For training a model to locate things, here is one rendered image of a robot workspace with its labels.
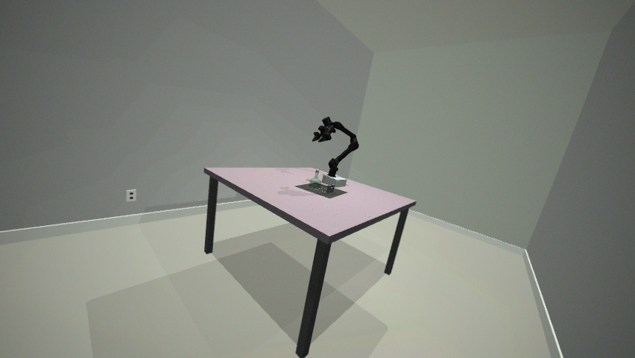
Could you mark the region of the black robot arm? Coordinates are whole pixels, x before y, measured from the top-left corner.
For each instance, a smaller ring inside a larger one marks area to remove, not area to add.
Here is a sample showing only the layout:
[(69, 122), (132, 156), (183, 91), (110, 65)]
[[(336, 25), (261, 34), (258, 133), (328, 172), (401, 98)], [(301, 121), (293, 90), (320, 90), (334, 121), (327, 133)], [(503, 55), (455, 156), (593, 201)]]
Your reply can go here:
[(328, 176), (336, 177), (335, 174), (336, 174), (336, 171), (338, 171), (338, 167), (337, 166), (338, 166), (339, 162), (342, 161), (351, 151), (355, 151), (359, 147), (358, 140), (356, 139), (356, 135), (355, 134), (353, 134), (351, 131), (347, 130), (340, 122), (332, 122), (330, 120), (329, 116), (324, 118), (324, 119), (322, 119), (322, 122), (323, 122), (323, 124), (325, 126), (321, 125), (318, 128), (318, 130), (320, 132), (326, 133), (328, 131), (327, 127), (329, 126), (328, 129), (330, 130), (331, 133), (332, 132), (336, 133), (336, 130), (335, 130), (335, 128), (336, 128), (336, 129), (338, 129), (340, 131), (343, 131), (346, 135), (350, 136), (350, 145), (348, 146), (348, 148), (342, 154), (340, 154), (337, 158), (335, 158), (335, 159), (332, 158), (329, 161), (330, 170), (329, 170)]

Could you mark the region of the green glass bottle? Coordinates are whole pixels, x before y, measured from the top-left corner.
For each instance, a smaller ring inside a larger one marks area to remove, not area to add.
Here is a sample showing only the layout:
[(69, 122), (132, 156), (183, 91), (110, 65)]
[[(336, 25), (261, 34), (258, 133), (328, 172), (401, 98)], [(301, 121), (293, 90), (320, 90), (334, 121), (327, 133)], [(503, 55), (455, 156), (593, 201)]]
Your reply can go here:
[(316, 169), (315, 177), (310, 179), (309, 187), (320, 189), (321, 180), (318, 178), (318, 174), (319, 174), (319, 169)]

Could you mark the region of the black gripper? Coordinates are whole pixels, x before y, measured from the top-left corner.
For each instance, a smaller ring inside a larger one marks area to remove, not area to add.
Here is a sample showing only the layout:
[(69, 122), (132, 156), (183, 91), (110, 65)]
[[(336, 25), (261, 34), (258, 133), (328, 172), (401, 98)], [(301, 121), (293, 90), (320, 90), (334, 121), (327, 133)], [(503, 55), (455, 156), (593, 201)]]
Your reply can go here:
[[(331, 132), (330, 130), (327, 128), (327, 132), (321, 132), (321, 134), (319, 134), (319, 132), (314, 132), (315, 137), (313, 138), (312, 142), (319, 140), (318, 142), (323, 142), (323, 141), (327, 141), (327, 140), (331, 140)], [(321, 138), (320, 138), (321, 137)]]

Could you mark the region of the dark grey mat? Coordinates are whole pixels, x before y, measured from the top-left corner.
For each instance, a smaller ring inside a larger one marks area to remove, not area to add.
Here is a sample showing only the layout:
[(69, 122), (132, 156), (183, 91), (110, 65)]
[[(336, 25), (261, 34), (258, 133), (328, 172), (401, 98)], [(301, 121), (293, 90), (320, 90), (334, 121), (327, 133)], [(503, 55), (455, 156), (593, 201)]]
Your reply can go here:
[(309, 187), (309, 183), (308, 184), (299, 185), (299, 186), (296, 186), (296, 187), (304, 189), (304, 190), (309, 191), (309, 192), (313, 192), (313, 193), (318, 194), (318, 195), (322, 195), (322, 196), (324, 196), (326, 198), (334, 198), (336, 196), (343, 195), (343, 194), (347, 193), (345, 191), (342, 191), (342, 190), (339, 190), (339, 189), (335, 189), (335, 188), (334, 188), (334, 192), (328, 193), (328, 192), (326, 192), (327, 186), (323, 185), (323, 184), (320, 185), (320, 189), (315, 189), (315, 188)]

